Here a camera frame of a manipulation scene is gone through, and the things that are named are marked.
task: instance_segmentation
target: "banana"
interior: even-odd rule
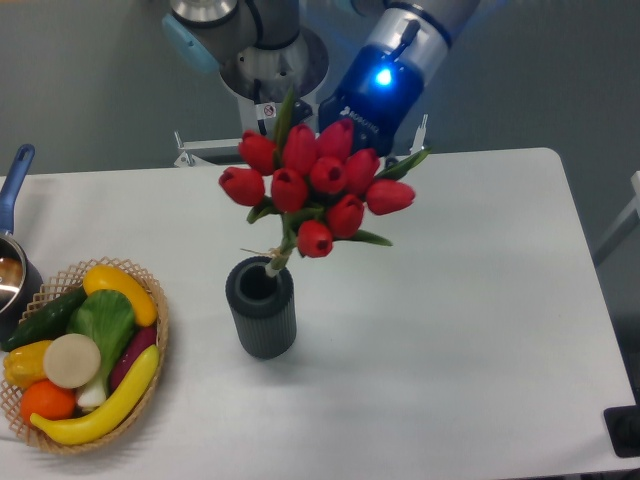
[[[107,401],[90,414],[69,420],[47,420],[32,413],[31,423],[62,445],[97,440],[116,428],[133,410],[151,383],[159,362],[158,347],[151,345],[133,362]]]

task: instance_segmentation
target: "blue light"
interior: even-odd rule
[[[376,75],[376,83],[383,87],[389,85],[391,83],[391,70],[388,68],[380,70]]]

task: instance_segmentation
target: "tulip bouquet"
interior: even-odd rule
[[[427,155],[422,150],[380,170],[372,148],[351,154],[353,123],[350,118],[327,127],[318,138],[306,124],[291,126],[294,98],[283,102],[274,139],[245,131],[238,153],[249,168],[228,167],[220,186],[240,205],[252,207],[251,224],[267,215],[282,219],[282,241],[270,250],[267,275],[283,269],[297,247],[304,257],[325,257],[338,240],[391,246],[376,234],[360,229],[365,205],[374,215],[408,207],[414,190],[399,182]],[[272,176],[271,195],[264,177]]]

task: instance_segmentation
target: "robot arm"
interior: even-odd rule
[[[478,3],[389,3],[334,94],[320,105],[320,130],[348,116],[355,125],[354,150],[372,147],[387,155],[398,127]],[[355,0],[354,8],[359,4],[364,8],[370,2]]]
[[[480,0],[351,2],[361,13],[372,7],[383,13],[333,95],[320,104],[318,129],[350,117],[354,150],[371,147],[385,156]],[[171,7],[163,27],[174,47],[201,71],[220,67],[227,87],[252,106],[281,102],[292,87],[304,99],[326,77],[326,48],[300,26],[297,0],[171,0]],[[243,127],[255,128],[240,107]]]

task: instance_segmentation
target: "black vase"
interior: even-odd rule
[[[296,338],[293,278],[283,268],[275,278],[265,273],[269,257],[251,257],[227,277],[225,292],[244,349],[254,357],[274,358]]]

